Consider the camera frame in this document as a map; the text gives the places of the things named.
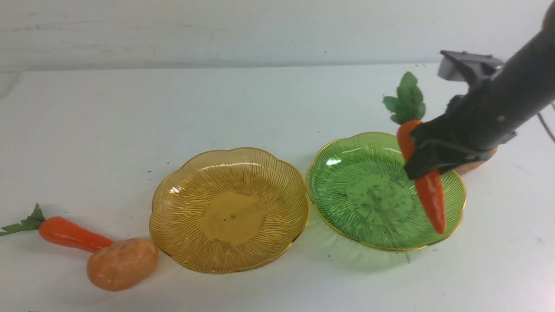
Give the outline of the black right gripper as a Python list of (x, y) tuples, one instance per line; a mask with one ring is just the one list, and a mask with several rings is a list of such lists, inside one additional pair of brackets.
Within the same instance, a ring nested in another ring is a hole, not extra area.
[(410, 180), (431, 172), (440, 175), (464, 164), (485, 160), (489, 151), (515, 136), (517, 119), (507, 112), (491, 83), (480, 82), (448, 103), (443, 115), (410, 134), (415, 152), (405, 164)]

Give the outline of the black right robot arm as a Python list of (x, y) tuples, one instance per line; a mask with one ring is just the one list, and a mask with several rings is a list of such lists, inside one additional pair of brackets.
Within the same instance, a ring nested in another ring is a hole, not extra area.
[(438, 170), (450, 172), (491, 158), (494, 148), (516, 136), (516, 130), (555, 96), (554, 4), (541, 30), (510, 59), (441, 51), (438, 76), (465, 81), (469, 89), (452, 97), (444, 114), (409, 134), (415, 152), (405, 164), (411, 180)]

